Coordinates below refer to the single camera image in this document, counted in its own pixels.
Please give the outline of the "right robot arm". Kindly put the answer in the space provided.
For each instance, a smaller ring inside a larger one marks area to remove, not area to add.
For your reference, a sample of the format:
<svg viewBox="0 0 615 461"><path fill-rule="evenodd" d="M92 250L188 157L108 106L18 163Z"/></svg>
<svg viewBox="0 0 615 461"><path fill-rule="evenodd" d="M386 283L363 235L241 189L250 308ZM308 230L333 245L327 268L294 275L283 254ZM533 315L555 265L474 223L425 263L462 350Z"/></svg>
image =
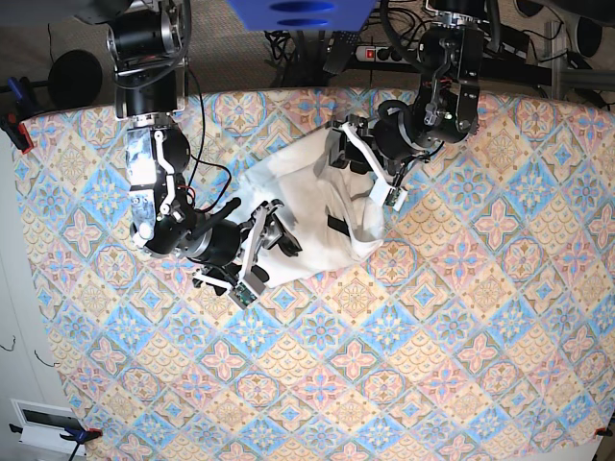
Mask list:
<svg viewBox="0 0 615 461"><path fill-rule="evenodd" d="M172 117L184 88L178 79L188 69L190 2L131 1L109 27L116 112L132 124L125 158L135 245L153 257L186 258L215 283L236 286L246 275L267 281L259 252L277 248L295 257L302 250L276 214L282 202L264 202L236 224L228 217L238 199L219 211L199 208L185 175L203 162Z"/></svg>

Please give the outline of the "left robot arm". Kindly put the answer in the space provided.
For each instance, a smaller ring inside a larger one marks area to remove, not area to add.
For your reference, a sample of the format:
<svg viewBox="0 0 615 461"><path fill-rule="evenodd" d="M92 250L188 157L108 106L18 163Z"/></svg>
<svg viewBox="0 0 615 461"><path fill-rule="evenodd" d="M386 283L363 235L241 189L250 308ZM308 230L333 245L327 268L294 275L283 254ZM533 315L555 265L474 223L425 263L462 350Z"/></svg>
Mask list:
<svg viewBox="0 0 615 461"><path fill-rule="evenodd" d="M399 100L380 103L374 123L350 115L351 130L367 145L362 153L332 123L327 140L330 166L366 174L382 170L390 181L399 181L418 162L429 162L445 145L456 144L476 132L480 97L480 68L485 33L489 26L490 48L501 45L499 5L495 1L429 1L434 14L415 48L403 44L393 27L390 8L380 3L383 30L393 50L420 75L412 104Z"/></svg>

